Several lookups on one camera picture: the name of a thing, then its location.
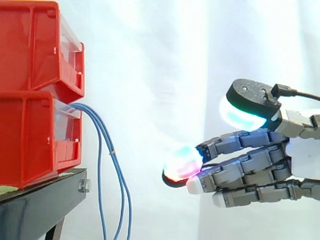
robot finger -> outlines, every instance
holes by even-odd
[[[254,202],[275,203],[280,200],[299,200],[302,197],[320,200],[320,181],[288,180],[265,186],[249,186],[236,190],[222,189],[212,196],[220,208],[247,206]]]
[[[191,177],[186,182],[186,187],[191,194],[202,194],[228,186],[235,189],[258,183],[268,184],[269,181],[266,179],[272,180],[276,173],[281,171],[285,172],[283,175],[286,178],[291,176],[290,158],[285,154],[285,146],[280,143],[254,149],[247,154],[204,169]]]
[[[207,163],[220,154],[230,154],[244,148],[259,148],[279,143],[287,143],[289,138],[265,128],[252,132],[237,131],[220,137],[214,137],[199,144],[196,149]]]

black cable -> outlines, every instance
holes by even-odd
[[[299,97],[304,97],[304,98],[320,101],[320,96],[313,95],[310,93],[300,92],[300,91],[297,91],[296,89],[293,89],[289,86],[281,85],[281,84],[275,84],[273,86],[273,88],[271,89],[271,94],[276,98],[299,96]]]
[[[305,93],[305,92],[297,91],[295,93],[295,95],[296,96],[300,96],[300,97],[304,97],[304,98],[308,98],[308,99],[313,99],[313,100],[316,100],[316,101],[320,101],[320,96],[309,94],[309,93]]]

stacked plastic bin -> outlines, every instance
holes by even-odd
[[[51,1],[0,1],[0,186],[81,163],[84,45]]]

robotic hand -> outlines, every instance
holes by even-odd
[[[191,194],[215,192],[213,203],[222,208],[302,197],[320,200],[320,110],[281,109],[280,96],[320,100],[283,85],[235,80],[226,94],[229,106],[223,105],[220,111],[226,122],[242,131],[199,144],[196,149],[202,166],[196,174],[178,181],[179,187],[185,184]],[[254,149],[210,164],[221,154],[245,148]],[[292,175],[305,179],[287,180]]]

blue cable bundle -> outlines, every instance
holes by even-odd
[[[72,103],[70,104],[71,107],[81,110],[85,112],[92,120],[97,134],[98,134],[98,169],[97,169],[97,181],[98,181],[98,202],[99,202],[99,211],[100,211],[100,217],[101,217],[101,224],[102,224],[102,231],[103,231],[103,239],[107,240],[107,227],[106,227],[106,221],[104,216],[104,210],[103,210],[103,202],[102,202],[102,188],[101,188],[101,155],[102,155],[102,137],[101,133],[103,135],[103,138],[105,140],[105,143],[109,149],[109,154],[112,158],[114,168],[116,170],[119,184],[120,184],[120,190],[121,190],[121,212],[120,212],[120,219],[118,228],[116,230],[116,233],[114,235],[114,240],[117,240],[121,231],[121,227],[123,224],[124,219],[124,211],[125,211],[125,193],[127,196],[128,201],[128,209],[129,209],[129,221],[128,221],[128,230],[127,230],[127,236],[126,239],[130,240],[131,238],[131,228],[132,228],[132,203],[131,203],[131,197],[130,197],[130,191],[128,189],[126,180],[124,178],[124,175],[122,173],[121,167],[119,165],[117,155],[115,152],[114,145],[111,141],[110,135],[108,133],[107,127],[102,120],[102,118],[93,110],[90,106],[85,105],[83,103]]]

